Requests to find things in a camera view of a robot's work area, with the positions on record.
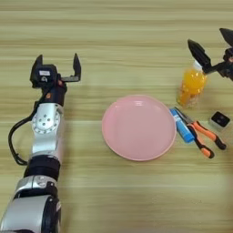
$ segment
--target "pink plate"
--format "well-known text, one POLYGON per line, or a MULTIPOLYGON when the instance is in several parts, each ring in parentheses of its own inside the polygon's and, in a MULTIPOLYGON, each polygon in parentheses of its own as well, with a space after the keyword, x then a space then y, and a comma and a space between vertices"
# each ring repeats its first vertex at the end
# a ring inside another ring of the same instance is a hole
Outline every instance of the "pink plate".
POLYGON ((169 109, 149 96, 127 96, 113 103, 102 120, 108 146, 121 157, 145 161, 173 145, 176 123, 169 109))

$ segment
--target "orange pliers handle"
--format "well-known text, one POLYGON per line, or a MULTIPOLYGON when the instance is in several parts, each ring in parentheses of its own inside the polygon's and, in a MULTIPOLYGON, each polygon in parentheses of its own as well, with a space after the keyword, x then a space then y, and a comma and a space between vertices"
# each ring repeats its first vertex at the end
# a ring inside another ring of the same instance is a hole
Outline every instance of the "orange pliers handle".
POLYGON ((203 143, 203 140, 201 139, 201 137, 198 136, 197 131, 199 131, 200 133, 204 134, 205 136, 209 137, 212 141, 214 141, 215 144, 218 146, 218 148, 220 148, 222 150, 226 149, 226 147, 227 147, 226 144, 224 142, 222 142, 221 139, 215 133, 213 133, 210 130, 201 126, 198 121, 195 121, 191 124, 188 124, 187 127, 191 131, 191 133, 193 134, 198 148, 201 150, 201 152, 206 157, 212 158, 215 156, 215 154, 210 148, 208 148, 203 143))
POLYGON ((213 132, 211 132, 210 130, 204 128, 203 126, 200 125, 200 123, 198 121, 195 121, 194 123, 192 123, 195 127, 195 129, 197 131, 199 131, 200 133, 202 133, 203 135, 207 136, 208 138, 210 138, 212 141, 215 142, 216 146, 219 149, 226 149, 227 145, 213 132))

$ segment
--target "orange liquid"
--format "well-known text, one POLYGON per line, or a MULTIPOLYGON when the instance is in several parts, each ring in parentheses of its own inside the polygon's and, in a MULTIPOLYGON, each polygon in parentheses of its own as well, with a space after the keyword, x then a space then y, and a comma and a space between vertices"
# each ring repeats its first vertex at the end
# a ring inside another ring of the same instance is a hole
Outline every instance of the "orange liquid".
POLYGON ((177 96, 177 102, 181 106, 195 105, 206 82, 207 76, 202 71, 198 71, 194 67, 187 69, 177 96))

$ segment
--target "pliers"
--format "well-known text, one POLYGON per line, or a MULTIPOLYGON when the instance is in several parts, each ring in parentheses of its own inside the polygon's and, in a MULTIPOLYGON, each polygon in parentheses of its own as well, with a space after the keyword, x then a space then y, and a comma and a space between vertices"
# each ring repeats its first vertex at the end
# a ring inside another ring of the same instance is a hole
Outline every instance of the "pliers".
POLYGON ((198 121, 193 121, 191 118, 189 118, 187 115, 185 115, 184 113, 182 113, 177 107, 175 107, 178 115, 180 116, 180 118, 184 121, 184 123, 187 125, 187 128, 190 130, 190 132, 193 134, 194 138, 195 138, 195 142, 198 146, 198 148, 201 150, 201 152, 208 158, 212 158, 215 156, 214 152, 208 148, 202 138, 198 135, 198 131, 202 134, 204 134, 205 136, 209 137, 212 141, 215 142, 215 144, 217 145, 217 147, 219 149, 226 149, 227 145, 213 132, 211 132, 210 130, 204 128, 203 126, 200 125, 200 123, 198 121))

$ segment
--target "wood grain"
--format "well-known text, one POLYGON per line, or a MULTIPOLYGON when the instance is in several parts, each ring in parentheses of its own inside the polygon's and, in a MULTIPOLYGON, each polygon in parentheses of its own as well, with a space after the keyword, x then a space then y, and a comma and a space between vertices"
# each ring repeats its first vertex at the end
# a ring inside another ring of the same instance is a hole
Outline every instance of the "wood grain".
MULTIPOLYGON (((155 97, 175 106, 183 71, 191 66, 187 39, 221 60, 227 47, 218 31, 232 28, 233 5, 185 0, 1 0, 0 2, 0 214, 24 167, 15 164, 7 134, 27 116, 40 92, 29 74, 43 54, 70 75, 78 53, 82 82, 66 94, 66 154, 59 179, 62 232, 161 233, 233 231, 232 127, 220 135, 228 144, 205 159, 177 136, 162 158, 146 163, 115 155, 101 135, 101 118, 116 99, 130 94, 155 97)), ((217 110, 229 117, 233 83, 213 74, 199 105, 188 110, 209 127, 217 110)), ((27 158, 30 126, 15 145, 27 158)))

